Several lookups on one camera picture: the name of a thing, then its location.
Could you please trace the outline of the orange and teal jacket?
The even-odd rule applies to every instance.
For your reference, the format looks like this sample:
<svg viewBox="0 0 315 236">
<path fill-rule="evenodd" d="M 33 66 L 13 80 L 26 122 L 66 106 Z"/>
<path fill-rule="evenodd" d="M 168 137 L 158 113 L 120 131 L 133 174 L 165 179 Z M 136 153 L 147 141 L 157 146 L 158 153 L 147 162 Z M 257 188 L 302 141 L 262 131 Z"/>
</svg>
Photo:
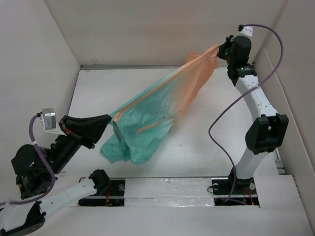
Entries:
<svg viewBox="0 0 315 236">
<path fill-rule="evenodd" d="M 218 46 L 190 53 L 186 63 L 111 113 L 114 134 L 100 153 L 110 163 L 141 165 L 154 155 L 218 67 Z"/>
</svg>

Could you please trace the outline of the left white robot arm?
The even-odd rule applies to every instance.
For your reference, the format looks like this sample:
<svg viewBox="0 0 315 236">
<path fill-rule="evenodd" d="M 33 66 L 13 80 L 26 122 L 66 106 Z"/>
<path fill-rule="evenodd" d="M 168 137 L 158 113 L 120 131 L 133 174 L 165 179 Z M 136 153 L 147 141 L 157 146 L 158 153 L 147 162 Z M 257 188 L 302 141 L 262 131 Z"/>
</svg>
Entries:
<svg viewBox="0 0 315 236">
<path fill-rule="evenodd" d="M 40 147 L 35 140 L 33 125 L 40 119 L 43 130 L 57 134 L 49 148 Z M 97 169 L 88 177 L 55 196 L 47 198 L 57 177 L 80 147 L 95 148 L 111 121 L 109 115 L 90 118 L 64 116 L 56 121 L 53 109 L 43 109 L 31 118 L 31 144 L 21 146 L 11 160 L 20 197 L 0 207 L 0 234 L 24 236 L 40 229 L 46 220 L 60 209 L 89 195 L 106 195 L 111 181 L 104 170 Z"/>
</svg>

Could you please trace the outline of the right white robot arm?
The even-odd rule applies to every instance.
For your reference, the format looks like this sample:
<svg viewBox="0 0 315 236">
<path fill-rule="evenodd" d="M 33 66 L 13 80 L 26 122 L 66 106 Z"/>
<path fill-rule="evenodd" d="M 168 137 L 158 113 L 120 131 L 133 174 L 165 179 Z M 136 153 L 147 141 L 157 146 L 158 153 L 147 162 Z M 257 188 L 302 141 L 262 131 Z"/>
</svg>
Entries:
<svg viewBox="0 0 315 236">
<path fill-rule="evenodd" d="M 245 181 L 253 178 L 262 160 L 282 145 L 289 122 L 287 115 L 281 115 L 271 105 L 260 87 L 257 73 L 248 63 L 251 47 L 248 37 L 230 35 L 217 54 L 227 62 L 228 77 L 243 95 L 253 120 L 245 135 L 246 150 L 236 170 L 231 172 L 234 178 L 227 182 L 234 194 L 245 189 Z"/>
</svg>

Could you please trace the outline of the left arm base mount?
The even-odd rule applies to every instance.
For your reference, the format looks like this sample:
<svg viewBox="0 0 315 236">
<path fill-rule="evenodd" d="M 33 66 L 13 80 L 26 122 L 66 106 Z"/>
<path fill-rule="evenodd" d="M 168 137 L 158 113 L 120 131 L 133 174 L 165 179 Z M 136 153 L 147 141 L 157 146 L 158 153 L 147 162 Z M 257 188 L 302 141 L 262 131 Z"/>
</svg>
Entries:
<svg viewBox="0 0 315 236">
<path fill-rule="evenodd" d="M 87 196 L 78 201 L 81 207 L 124 207 L 125 179 L 112 179 L 110 186 L 101 193 Z"/>
</svg>

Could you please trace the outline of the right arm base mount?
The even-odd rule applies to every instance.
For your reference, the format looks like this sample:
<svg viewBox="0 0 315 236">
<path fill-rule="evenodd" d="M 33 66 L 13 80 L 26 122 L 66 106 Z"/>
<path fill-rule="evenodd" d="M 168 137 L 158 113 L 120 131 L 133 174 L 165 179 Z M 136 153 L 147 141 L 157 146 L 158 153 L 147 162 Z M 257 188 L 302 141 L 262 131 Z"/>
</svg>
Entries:
<svg viewBox="0 0 315 236">
<path fill-rule="evenodd" d="M 258 206 L 258 194 L 253 178 L 241 182 L 236 181 L 232 188 L 233 180 L 227 177 L 216 177 L 211 179 L 211 185 L 207 191 L 213 194 L 215 206 Z"/>
</svg>

